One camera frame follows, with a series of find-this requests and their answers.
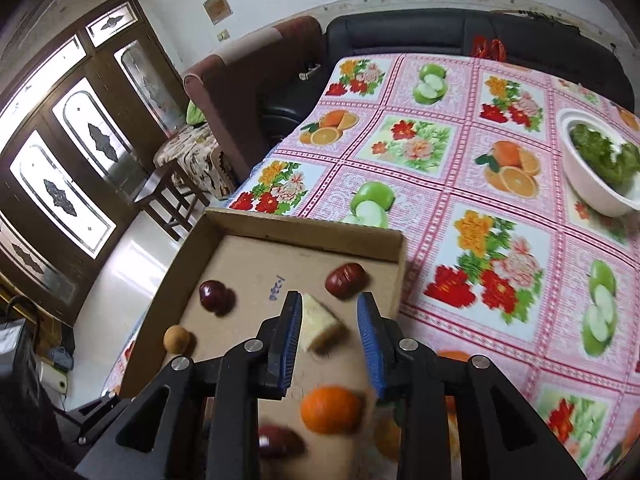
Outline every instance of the cardboard tray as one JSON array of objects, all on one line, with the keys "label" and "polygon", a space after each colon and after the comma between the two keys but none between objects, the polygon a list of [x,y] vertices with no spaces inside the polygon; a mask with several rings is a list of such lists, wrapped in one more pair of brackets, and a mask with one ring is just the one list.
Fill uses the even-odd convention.
[{"label": "cardboard tray", "polygon": [[[349,329],[328,353],[296,356],[292,385],[282,401],[261,400],[260,422],[289,426],[307,444],[304,456],[276,464],[278,478],[347,479],[353,468],[356,436],[322,436],[300,419],[300,400],[323,384],[340,384],[367,397],[367,416],[375,404],[356,321],[356,299],[340,301],[324,290],[326,276],[347,262],[369,273],[380,313],[398,313],[406,239],[399,231],[340,222],[277,217],[230,209],[207,209],[178,251],[158,288],[125,371],[120,395],[130,397],[155,376],[171,355],[162,346],[167,328],[181,324],[196,338],[191,357],[222,356],[254,337],[263,320],[277,316],[288,290],[308,292]],[[200,306],[198,287],[219,280],[236,294],[236,306],[217,317]]]}]

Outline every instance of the wooden chair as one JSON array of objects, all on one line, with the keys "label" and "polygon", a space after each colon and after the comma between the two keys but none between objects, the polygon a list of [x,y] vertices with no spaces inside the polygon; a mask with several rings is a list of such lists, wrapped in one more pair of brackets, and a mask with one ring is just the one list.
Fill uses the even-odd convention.
[{"label": "wooden chair", "polygon": [[[185,193],[181,193],[171,180],[171,177],[176,174],[184,185],[189,189]],[[178,200],[178,207],[175,208],[171,202],[162,194],[167,189]],[[188,196],[193,195],[191,201],[187,200]],[[160,214],[152,207],[151,203],[156,200],[170,215],[169,221],[165,221]],[[139,204],[144,211],[156,223],[164,229],[167,234],[174,240],[180,240],[180,235],[174,229],[176,226],[181,225],[187,232],[191,231],[191,224],[189,223],[189,217],[193,212],[193,208],[197,204],[198,200],[204,204],[209,205],[209,200],[204,196],[204,193],[193,183],[185,171],[180,167],[177,160],[172,160],[166,164],[163,164],[157,168],[152,175],[146,181],[142,190],[138,193],[138,196],[134,200],[135,204]],[[181,208],[186,209],[186,213],[183,215],[180,212]]]}]

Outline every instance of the white tile floor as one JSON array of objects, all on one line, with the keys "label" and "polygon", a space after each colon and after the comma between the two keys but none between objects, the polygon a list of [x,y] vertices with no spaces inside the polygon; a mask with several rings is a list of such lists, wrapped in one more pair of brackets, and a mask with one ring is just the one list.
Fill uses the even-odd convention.
[{"label": "white tile floor", "polygon": [[[175,205],[174,197],[167,197]],[[209,195],[207,198],[210,206],[222,204]],[[155,209],[168,218],[164,210]],[[203,210],[198,203],[192,224]],[[186,234],[181,227],[178,231],[182,236]],[[74,369],[68,375],[67,410],[100,396],[111,367],[158,290],[181,243],[175,242],[145,212],[136,217],[120,239],[74,326],[76,352]]]}]

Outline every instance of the patterned cloth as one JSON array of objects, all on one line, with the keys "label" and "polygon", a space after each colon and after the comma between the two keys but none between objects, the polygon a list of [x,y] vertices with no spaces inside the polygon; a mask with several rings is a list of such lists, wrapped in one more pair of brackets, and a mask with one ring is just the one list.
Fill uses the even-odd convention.
[{"label": "patterned cloth", "polygon": [[[563,108],[640,142],[631,113],[545,73],[453,56],[343,59],[229,207],[359,222],[354,194],[389,186],[378,218],[408,241],[404,334],[491,358],[596,479],[640,433],[640,238],[638,218],[604,218],[568,185]],[[597,294],[614,303],[604,341],[585,329]],[[395,478],[380,453],[365,455],[372,478]]]},{"label": "patterned cloth", "polygon": [[[154,163],[159,168],[174,159],[196,186],[219,200],[236,189],[231,166],[206,123],[197,128],[187,126],[174,135],[158,150]],[[172,180],[182,186],[179,177],[174,175]]]}]

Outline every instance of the glass panel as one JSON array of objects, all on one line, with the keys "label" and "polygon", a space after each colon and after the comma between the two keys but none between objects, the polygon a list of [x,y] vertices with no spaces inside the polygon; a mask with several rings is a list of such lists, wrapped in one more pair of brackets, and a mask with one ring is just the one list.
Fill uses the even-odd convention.
[{"label": "glass panel", "polygon": [[84,49],[78,37],[74,36],[27,79],[0,114],[0,150],[5,147],[22,120],[47,95],[49,89],[84,56]]},{"label": "glass panel", "polygon": [[71,304],[76,293],[76,285],[24,241],[2,213],[0,250],[34,282],[66,304]]},{"label": "glass panel", "polygon": [[136,13],[127,2],[87,25],[86,31],[94,46],[98,46],[137,20]]},{"label": "glass panel", "polygon": [[81,79],[53,107],[53,114],[95,171],[132,198],[146,180],[130,142]]},{"label": "glass panel", "polygon": [[95,258],[115,224],[71,180],[37,131],[21,147],[11,172],[44,214]]},{"label": "glass panel", "polygon": [[186,111],[180,110],[171,97],[138,40],[121,48],[114,56],[167,137],[180,130],[186,124]]}]

